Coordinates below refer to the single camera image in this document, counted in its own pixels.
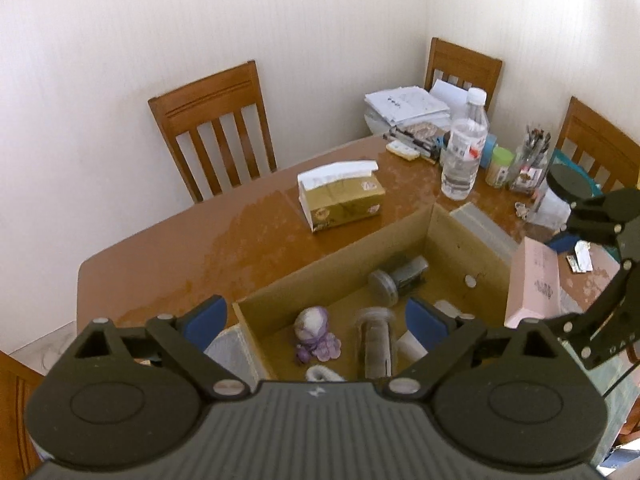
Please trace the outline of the white green labelled box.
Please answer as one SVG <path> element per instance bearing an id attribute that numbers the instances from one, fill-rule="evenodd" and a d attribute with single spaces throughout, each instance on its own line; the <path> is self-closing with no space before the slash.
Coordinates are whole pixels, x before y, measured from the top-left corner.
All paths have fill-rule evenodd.
<path id="1" fill-rule="evenodd" d="M 464 322 L 474 318 L 447 300 L 430 304 L 422 298 L 410 297 L 405 306 L 407 331 L 399 337 L 397 349 L 408 362 L 419 361 Z"/>

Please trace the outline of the pink small box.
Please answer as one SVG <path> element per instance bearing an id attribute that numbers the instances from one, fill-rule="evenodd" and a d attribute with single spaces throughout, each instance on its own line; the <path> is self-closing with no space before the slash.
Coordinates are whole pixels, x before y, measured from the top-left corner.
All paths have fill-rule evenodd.
<path id="1" fill-rule="evenodd" d="M 524 318 L 555 318 L 560 309 L 558 254 L 525 237 L 511 260 L 504 325 L 515 328 Z"/>

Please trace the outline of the jar with dark contents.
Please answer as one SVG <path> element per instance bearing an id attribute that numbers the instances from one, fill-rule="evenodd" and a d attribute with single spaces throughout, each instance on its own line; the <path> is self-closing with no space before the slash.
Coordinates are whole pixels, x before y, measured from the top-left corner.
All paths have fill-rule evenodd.
<path id="1" fill-rule="evenodd" d="M 423 281 L 427 270 L 427 260 L 423 256 L 416 256 L 393 270 L 372 271 L 368 276 L 368 286 L 381 307 L 391 307 L 398 303 L 403 294 Z"/>

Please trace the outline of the purple crochet octopus toy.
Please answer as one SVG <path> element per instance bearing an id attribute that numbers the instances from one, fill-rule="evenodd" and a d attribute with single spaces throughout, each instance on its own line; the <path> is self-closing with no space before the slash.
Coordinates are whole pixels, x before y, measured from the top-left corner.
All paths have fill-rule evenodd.
<path id="1" fill-rule="evenodd" d="M 296 358 L 302 364 L 312 359 L 321 363 L 337 360 L 342 342 L 330 331 L 329 313 L 324 307 L 309 307 L 297 315 L 294 322 Z"/>

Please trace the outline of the white sock blue band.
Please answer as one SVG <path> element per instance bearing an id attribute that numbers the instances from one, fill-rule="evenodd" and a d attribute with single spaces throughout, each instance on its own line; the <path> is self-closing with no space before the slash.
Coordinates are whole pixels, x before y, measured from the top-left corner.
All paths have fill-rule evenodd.
<path id="1" fill-rule="evenodd" d="M 313 365 L 306 370 L 305 373 L 307 382 L 344 382 L 345 378 L 342 377 L 334 370 L 324 365 Z"/>

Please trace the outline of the teal checked table cloth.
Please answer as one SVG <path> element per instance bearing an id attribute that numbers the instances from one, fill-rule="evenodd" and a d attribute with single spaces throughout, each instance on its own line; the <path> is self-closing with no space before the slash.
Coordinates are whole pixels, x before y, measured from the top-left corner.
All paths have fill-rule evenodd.
<path id="1" fill-rule="evenodd" d="M 450 216 L 478 236 L 486 247 L 501 260 L 506 263 L 511 262 L 518 244 L 495 221 L 490 220 L 480 208 L 467 203 L 450 212 Z M 256 350 L 250 348 L 247 328 L 242 328 L 240 324 L 223 330 L 209 344 L 205 354 L 245 380 L 252 390 L 256 388 L 261 379 L 268 378 L 265 365 L 258 358 Z M 625 363 L 621 356 L 616 356 L 603 366 L 590 370 L 587 375 L 600 393 L 605 393 L 628 367 L 629 364 Z M 605 399 L 608 407 L 608 426 L 606 426 L 604 436 L 591 460 L 593 466 L 599 466 L 610 454 L 614 440 L 638 394 L 639 388 L 634 384 L 631 376 L 628 376 Z"/>

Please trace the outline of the large jar black lid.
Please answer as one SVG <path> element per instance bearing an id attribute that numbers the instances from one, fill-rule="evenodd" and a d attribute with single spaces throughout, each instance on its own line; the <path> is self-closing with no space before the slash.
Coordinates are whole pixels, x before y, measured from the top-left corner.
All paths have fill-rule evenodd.
<path id="1" fill-rule="evenodd" d="M 537 188 L 527 222 L 557 231 L 570 216 L 572 205 L 593 196 L 589 180 L 573 167 L 552 164 Z"/>

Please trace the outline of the wooden chair far right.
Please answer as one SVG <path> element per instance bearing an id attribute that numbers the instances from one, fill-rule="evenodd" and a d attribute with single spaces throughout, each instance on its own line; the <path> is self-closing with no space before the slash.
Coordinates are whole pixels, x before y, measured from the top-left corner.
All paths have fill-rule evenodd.
<path id="1" fill-rule="evenodd" d="M 570 98 L 558 144 L 603 192 L 639 187 L 639 144 L 591 107 Z"/>

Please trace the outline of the wooden chair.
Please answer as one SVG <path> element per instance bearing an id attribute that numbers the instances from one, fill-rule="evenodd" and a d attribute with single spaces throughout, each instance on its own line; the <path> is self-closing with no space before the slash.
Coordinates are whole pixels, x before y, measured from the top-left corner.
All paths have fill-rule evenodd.
<path id="1" fill-rule="evenodd" d="M 0 476 L 24 479 L 41 460 L 28 435 L 27 402 L 43 376 L 4 352 L 0 353 Z"/>
<path id="2" fill-rule="evenodd" d="M 639 187 L 639 144 L 591 107 L 570 98 L 558 144 L 603 192 Z"/>
<path id="3" fill-rule="evenodd" d="M 179 145 L 180 136 L 188 136 L 194 148 L 196 160 L 203 171 L 209 192 L 222 193 L 218 172 L 205 147 L 198 128 L 208 125 L 213 130 L 224 173 L 232 188 L 242 184 L 239 165 L 231 151 L 228 134 L 224 132 L 221 118 L 229 116 L 233 120 L 236 136 L 242 151 L 243 162 L 250 180 L 262 176 L 258 166 L 256 150 L 250 140 L 243 110 L 253 107 L 257 113 L 260 142 L 266 155 L 270 172 L 278 170 L 276 153 L 268 125 L 268 117 L 262 97 L 257 63 L 254 60 L 228 68 L 190 82 L 161 96 L 153 96 L 148 101 L 149 109 L 162 135 L 171 158 L 177 166 L 194 203 L 204 200 L 193 171 L 186 161 Z"/>

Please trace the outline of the pen holder with pens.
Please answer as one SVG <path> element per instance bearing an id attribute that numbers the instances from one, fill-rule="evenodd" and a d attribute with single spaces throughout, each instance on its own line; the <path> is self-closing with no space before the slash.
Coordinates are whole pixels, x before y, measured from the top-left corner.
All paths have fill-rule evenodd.
<path id="1" fill-rule="evenodd" d="M 547 166 L 551 133 L 541 125 L 527 125 L 526 135 L 515 153 L 506 184 L 510 191 L 532 194 Z"/>

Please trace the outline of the brown cardboard box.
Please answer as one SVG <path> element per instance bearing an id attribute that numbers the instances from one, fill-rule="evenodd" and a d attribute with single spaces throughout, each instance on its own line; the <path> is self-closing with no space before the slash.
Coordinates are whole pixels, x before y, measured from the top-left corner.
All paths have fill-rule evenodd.
<path id="1" fill-rule="evenodd" d="M 314 365 L 355 380 L 364 352 L 405 361 L 409 298 L 446 301 L 499 326 L 515 240 L 472 204 L 420 209 L 234 304 L 260 377 L 303 380 Z"/>

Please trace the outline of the green lid small jar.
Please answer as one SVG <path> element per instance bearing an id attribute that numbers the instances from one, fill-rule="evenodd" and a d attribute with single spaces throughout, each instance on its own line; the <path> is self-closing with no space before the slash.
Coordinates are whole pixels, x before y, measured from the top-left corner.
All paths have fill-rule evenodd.
<path id="1" fill-rule="evenodd" d="M 492 188 L 501 188 L 506 183 L 509 169 L 515 155 L 507 148 L 496 146 L 491 153 L 490 162 L 486 171 L 485 181 Z"/>

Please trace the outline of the clear plastic water bottle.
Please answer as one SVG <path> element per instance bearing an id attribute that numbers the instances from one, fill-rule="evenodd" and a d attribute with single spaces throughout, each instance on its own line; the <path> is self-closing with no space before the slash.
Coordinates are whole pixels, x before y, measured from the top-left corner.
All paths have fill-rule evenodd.
<path id="1" fill-rule="evenodd" d="M 440 187 L 450 200 L 465 200 L 475 184 L 489 131 L 486 100 L 485 90 L 469 88 L 464 105 L 451 115 L 449 140 L 440 158 Z"/>

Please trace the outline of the wooden chair left side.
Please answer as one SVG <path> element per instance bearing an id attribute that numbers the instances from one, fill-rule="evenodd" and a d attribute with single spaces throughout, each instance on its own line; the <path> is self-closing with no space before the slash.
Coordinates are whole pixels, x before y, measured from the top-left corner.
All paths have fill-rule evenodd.
<path id="1" fill-rule="evenodd" d="M 24 479 L 41 460 L 28 435 L 27 402 L 43 376 L 4 352 L 0 353 L 0 476 Z"/>

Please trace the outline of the gold tissue box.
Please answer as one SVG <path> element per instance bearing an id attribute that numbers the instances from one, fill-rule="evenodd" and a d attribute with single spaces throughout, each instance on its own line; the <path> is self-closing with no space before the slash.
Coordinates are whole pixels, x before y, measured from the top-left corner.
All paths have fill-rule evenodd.
<path id="1" fill-rule="evenodd" d="M 311 232 L 379 214 L 385 188 L 376 177 L 377 171 L 375 160 L 348 160 L 298 174 L 298 201 Z"/>

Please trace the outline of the wooden chair right corner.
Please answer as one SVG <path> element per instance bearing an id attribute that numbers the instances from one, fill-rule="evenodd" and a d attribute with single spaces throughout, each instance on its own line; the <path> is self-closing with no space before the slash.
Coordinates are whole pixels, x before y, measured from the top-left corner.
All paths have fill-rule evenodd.
<path id="1" fill-rule="evenodd" d="M 469 84 L 471 87 L 485 90 L 487 93 L 485 110 L 489 112 L 502 66 L 503 62 L 498 58 L 433 37 L 428 51 L 424 88 L 431 90 L 437 74 L 442 76 L 443 81 L 449 81 L 454 77 L 457 79 L 458 88 Z"/>

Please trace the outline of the stack of white papers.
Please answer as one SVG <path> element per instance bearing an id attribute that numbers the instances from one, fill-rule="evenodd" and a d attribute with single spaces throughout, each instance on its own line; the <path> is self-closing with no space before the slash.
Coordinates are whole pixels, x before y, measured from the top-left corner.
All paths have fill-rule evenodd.
<path id="1" fill-rule="evenodd" d="M 442 80 L 431 90 L 417 86 L 381 90 L 364 96 L 364 121 L 374 136 L 424 122 L 447 130 L 451 114 L 465 106 L 467 96 L 466 90 Z"/>

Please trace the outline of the wooden chair far side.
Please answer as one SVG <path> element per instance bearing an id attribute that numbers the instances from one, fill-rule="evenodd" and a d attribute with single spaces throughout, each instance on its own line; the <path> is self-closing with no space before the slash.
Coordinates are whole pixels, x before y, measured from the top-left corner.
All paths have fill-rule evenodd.
<path id="1" fill-rule="evenodd" d="M 222 193 L 218 172 L 205 147 L 198 128 L 208 125 L 213 130 L 224 173 L 232 188 L 242 184 L 239 165 L 231 151 L 228 134 L 224 132 L 221 118 L 229 116 L 233 120 L 236 136 L 242 151 L 243 162 L 250 180 L 262 176 L 258 166 L 256 150 L 250 140 L 243 110 L 253 107 L 257 113 L 260 142 L 266 155 L 270 172 L 278 170 L 276 153 L 268 125 L 268 117 L 262 97 L 257 63 L 254 60 L 228 68 L 190 82 L 161 96 L 153 96 L 148 101 L 149 109 L 162 135 L 171 158 L 177 166 L 194 203 L 204 200 L 193 171 L 186 161 L 179 145 L 180 136 L 188 136 L 194 148 L 196 160 L 203 171 L 209 192 Z"/>

